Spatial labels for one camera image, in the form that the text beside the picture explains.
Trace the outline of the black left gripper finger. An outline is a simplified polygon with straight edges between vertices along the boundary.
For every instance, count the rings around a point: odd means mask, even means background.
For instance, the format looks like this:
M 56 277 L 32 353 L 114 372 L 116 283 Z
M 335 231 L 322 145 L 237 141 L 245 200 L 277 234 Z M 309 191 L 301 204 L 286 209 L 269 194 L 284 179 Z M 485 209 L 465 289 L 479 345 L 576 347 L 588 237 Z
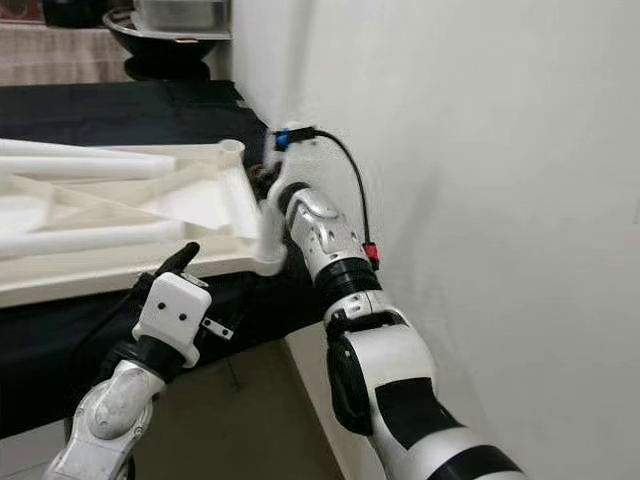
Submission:
M 189 262 L 195 259 L 197 253 L 200 252 L 200 244 L 196 242 L 188 242 L 184 244 L 180 250 L 174 252 L 172 256 L 163 261 L 163 264 L 155 270 L 155 276 L 165 273 L 174 273 L 180 275 L 189 266 Z

